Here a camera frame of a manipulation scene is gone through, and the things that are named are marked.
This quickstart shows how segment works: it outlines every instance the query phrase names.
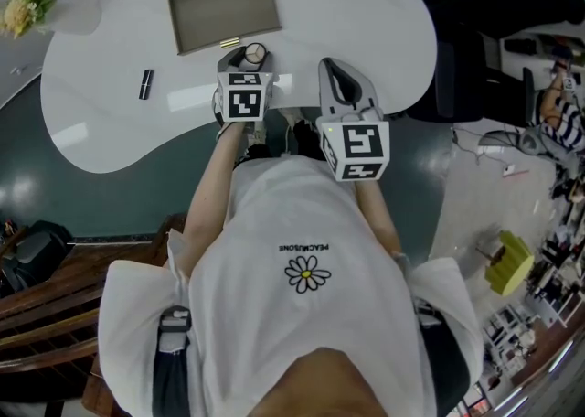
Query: white t-shirt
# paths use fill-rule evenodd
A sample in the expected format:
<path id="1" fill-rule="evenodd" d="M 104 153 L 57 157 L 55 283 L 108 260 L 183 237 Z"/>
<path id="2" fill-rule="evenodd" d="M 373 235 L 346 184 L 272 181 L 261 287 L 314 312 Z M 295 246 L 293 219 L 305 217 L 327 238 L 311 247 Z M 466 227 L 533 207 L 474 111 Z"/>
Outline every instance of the white t-shirt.
<path id="1" fill-rule="evenodd" d="M 108 273 L 101 370 L 134 417 L 152 415 L 156 331 L 175 286 L 169 270 L 135 262 L 117 261 Z M 354 186 L 336 183 L 325 163 L 295 156 L 239 166 L 225 228 L 188 286 L 192 415 L 247 416 L 317 348 L 345 352 L 389 415 L 433 415 L 413 294 L 443 312 L 474 383 L 482 338 L 454 260 L 426 262 L 406 280 L 359 211 Z"/>

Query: floor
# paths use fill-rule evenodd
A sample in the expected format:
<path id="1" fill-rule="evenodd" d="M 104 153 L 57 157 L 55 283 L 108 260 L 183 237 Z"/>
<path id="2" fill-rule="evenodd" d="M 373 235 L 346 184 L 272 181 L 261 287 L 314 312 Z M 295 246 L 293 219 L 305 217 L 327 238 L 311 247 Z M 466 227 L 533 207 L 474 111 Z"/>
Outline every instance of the floor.
<path id="1" fill-rule="evenodd" d="M 489 120 L 455 124 L 459 145 L 465 150 L 452 147 L 445 199 L 431 248 L 431 258 L 457 260 L 480 321 L 523 297 L 525 291 L 520 287 L 508 297 L 494 294 L 484 279 L 485 259 L 475 246 L 499 230 L 510 230 L 535 252 L 557 215 L 549 197 L 555 181 L 551 163 L 510 147 L 493 147 L 476 160 L 485 150 L 478 149 L 479 135 L 501 129 L 502 124 Z M 515 173 L 504 177 L 504 168 L 510 165 Z"/>
<path id="2" fill-rule="evenodd" d="M 123 170 L 91 174 L 53 145 L 39 89 L 35 80 L 0 110 L 0 217 L 21 224 L 45 219 L 75 237 L 97 237 L 153 233 L 166 215 L 188 208 L 213 150 L 214 124 L 177 137 Z M 275 116 L 283 131 L 283 118 Z M 441 213 L 450 125 L 402 117 L 390 122 L 390 135 L 391 161 L 381 186 L 406 253 L 424 262 Z"/>

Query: flower bouquet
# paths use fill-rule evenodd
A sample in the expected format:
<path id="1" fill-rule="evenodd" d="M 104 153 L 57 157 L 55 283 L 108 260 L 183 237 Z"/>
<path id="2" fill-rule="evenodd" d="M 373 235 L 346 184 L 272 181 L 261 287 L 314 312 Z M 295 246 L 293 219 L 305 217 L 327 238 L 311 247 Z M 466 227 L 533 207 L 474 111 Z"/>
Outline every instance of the flower bouquet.
<path id="1" fill-rule="evenodd" d="M 22 37 L 32 27 L 45 22 L 48 10 L 56 0 L 8 0 L 4 9 L 0 8 L 0 34 Z"/>

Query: dark green floor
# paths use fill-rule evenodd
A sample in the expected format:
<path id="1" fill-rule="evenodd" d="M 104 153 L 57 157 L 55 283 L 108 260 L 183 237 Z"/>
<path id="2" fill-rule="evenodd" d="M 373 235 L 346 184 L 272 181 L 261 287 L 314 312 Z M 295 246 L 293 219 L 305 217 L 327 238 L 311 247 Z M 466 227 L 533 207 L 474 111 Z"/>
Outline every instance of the dark green floor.
<path id="1" fill-rule="evenodd" d="M 44 219 L 76 237 L 152 233 L 185 211 L 215 143 L 216 125 L 183 134 L 118 172 L 95 175 L 53 145 L 40 80 L 0 111 L 0 216 Z M 391 161 L 381 181 L 405 251 L 427 258 L 441 212 L 451 149 L 447 124 L 390 123 Z"/>

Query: white table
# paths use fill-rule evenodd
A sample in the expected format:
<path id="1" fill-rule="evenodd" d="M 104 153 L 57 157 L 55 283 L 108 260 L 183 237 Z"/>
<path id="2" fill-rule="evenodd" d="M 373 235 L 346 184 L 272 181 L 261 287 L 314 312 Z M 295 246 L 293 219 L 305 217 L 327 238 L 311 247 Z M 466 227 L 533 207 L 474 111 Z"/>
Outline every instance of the white table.
<path id="1" fill-rule="evenodd" d="M 57 33 L 41 82 L 42 109 L 60 152 L 75 166 L 108 173 L 187 131 L 214 122 L 219 46 L 184 57 L 166 0 L 98 0 L 88 36 Z M 276 0 L 282 30 L 245 37 L 272 51 L 272 105 L 319 106 L 317 65 L 344 60 L 374 83 L 385 112 L 414 104 L 431 83 L 436 39 L 422 0 Z M 154 70 L 148 101 L 138 93 Z"/>

